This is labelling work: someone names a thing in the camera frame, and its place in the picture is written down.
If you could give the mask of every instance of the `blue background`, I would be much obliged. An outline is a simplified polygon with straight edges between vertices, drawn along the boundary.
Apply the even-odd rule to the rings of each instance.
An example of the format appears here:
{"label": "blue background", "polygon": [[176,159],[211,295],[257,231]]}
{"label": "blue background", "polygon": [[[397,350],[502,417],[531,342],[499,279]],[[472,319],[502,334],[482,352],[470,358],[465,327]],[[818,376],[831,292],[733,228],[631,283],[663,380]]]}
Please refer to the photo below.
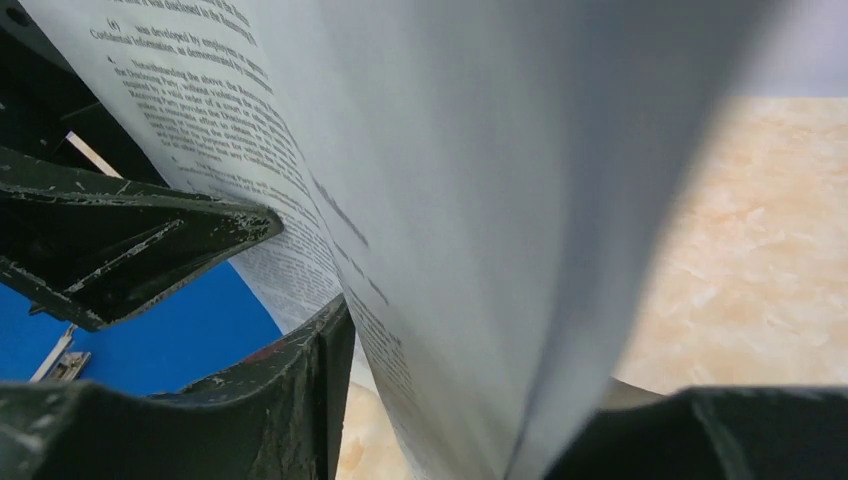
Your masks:
{"label": "blue background", "polygon": [[[70,325],[27,315],[30,302],[0,284],[0,380],[28,381]],[[81,378],[136,395],[175,391],[281,335],[224,263],[145,314],[96,333],[77,329],[71,351],[91,352]]]}

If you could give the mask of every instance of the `worn black paint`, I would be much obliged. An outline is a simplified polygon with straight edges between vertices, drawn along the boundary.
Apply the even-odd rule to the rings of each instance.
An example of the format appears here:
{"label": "worn black paint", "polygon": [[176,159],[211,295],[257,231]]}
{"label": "worn black paint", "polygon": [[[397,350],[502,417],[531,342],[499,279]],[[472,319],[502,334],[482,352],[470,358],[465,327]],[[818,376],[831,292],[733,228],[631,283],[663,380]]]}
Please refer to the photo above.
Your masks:
{"label": "worn black paint", "polygon": [[0,282],[87,330],[143,312],[281,231],[267,207],[60,167],[0,147]]}
{"label": "worn black paint", "polygon": [[0,384],[0,478],[332,480],[353,344],[339,296],[268,357],[177,394]]}

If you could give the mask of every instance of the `black plastic part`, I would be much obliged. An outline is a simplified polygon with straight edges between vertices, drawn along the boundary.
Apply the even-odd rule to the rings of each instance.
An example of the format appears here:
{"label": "black plastic part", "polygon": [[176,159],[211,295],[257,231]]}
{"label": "black plastic part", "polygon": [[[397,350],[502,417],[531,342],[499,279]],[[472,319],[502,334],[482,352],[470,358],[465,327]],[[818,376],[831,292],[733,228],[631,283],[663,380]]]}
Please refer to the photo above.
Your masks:
{"label": "black plastic part", "polygon": [[131,318],[282,231],[270,208],[0,147],[0,281],[86,330]]}
{"label": "black plastic part", "polygon": [[0,384],[0,478],[332,480],[353,345],[339,296],[178,394]]}
{"label": "black plastic part", "polygon": [[693,388],[606,411],[547,478],[848,478],[848,389]]}

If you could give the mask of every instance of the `document page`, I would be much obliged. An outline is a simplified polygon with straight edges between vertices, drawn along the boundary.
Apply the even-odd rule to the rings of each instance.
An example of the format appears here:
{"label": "document page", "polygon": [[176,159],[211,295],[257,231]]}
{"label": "document page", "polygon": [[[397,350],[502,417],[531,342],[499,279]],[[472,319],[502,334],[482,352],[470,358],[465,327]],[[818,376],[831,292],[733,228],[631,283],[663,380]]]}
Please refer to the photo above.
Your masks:
{"label": "document page", "polygon": [[282,331],[341,291],[247,2],[22,3],[169,185],[277,211],[231,262]]}
{"label": "document page", "polygon": [[254,0],[418,478],[542,478],[598,404],[737,3]]}
{"label": "document page", "polygon": [[529,480],[606,389],[735,3],[24,5],[172,185],[280,211],[236,261],[278,321],[337,267],[416,478]]}

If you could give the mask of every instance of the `marble floor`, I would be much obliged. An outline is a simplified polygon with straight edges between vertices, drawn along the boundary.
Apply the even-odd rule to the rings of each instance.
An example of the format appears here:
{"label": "marble floor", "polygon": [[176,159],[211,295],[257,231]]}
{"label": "marble floor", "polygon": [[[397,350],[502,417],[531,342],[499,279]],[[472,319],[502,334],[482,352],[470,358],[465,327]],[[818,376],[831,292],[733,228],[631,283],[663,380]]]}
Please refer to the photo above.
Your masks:
{"label": "marble floor", "polygon": [[733,99],[679,199],[617,377],[848,381],[848,99]]}

